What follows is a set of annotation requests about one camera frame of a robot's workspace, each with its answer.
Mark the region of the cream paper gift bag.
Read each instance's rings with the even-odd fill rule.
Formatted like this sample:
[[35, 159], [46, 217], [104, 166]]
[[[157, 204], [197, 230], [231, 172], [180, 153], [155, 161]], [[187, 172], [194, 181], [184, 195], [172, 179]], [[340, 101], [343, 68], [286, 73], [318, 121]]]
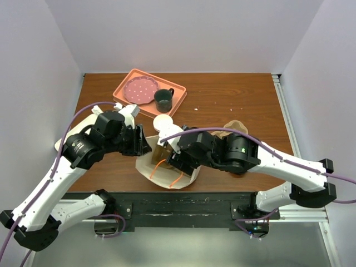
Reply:
[[154, 165], [151, 163], [152, 153], [159, 140], [158, 135], [150, 136], [147, 139], [148, 144], [152, 148], [152, 152], [136, 158], [136, 170], [154, 184], [169, 190], [180, 190], [191, 185], [200, 172], [201, 167], [194, 169], [191, 175], [185, 174], [179, 169], [165, 169], [160, 167], [160, 164]]

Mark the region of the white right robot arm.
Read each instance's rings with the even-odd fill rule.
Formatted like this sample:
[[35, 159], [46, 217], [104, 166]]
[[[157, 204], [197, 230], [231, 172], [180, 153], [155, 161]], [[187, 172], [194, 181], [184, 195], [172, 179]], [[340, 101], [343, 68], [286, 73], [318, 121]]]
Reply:
[[206, 166], [237, 175], [255, 172], [283, 180], [277, 187], [254, 193], [242, 212], [259, 219], [285, 205], [321, 208], [336, 200], [336, 187], [327, 181], [333, 172], [332, 161], [303, 160], [238, 130], [229, 129], [223, 138], [212, 135], [213, 130], [170, 126], [160, 130], [158, 143], [170, 144], [173, 153], [167, 163], [186, 174]]

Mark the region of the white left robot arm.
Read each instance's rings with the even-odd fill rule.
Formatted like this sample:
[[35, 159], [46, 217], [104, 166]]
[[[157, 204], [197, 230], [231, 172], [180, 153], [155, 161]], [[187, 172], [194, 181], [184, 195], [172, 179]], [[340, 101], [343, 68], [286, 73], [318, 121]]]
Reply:
[[138, 105], [115, 103], [101, 111], [99, 103], [86, 107], [92, 113], [59, 140], [57, 157], [31, 194], [13, 210], [1, 212], [1, 223], [18, 244], [32, 251], [51, 245], [64, 230], [82, 220], [114, 215], [116, 200], [104, 189], [67, 208], [57, 208], [68, 189], [106, 154], [143, 156], [152, 151], [143, 126], [135, 124]]

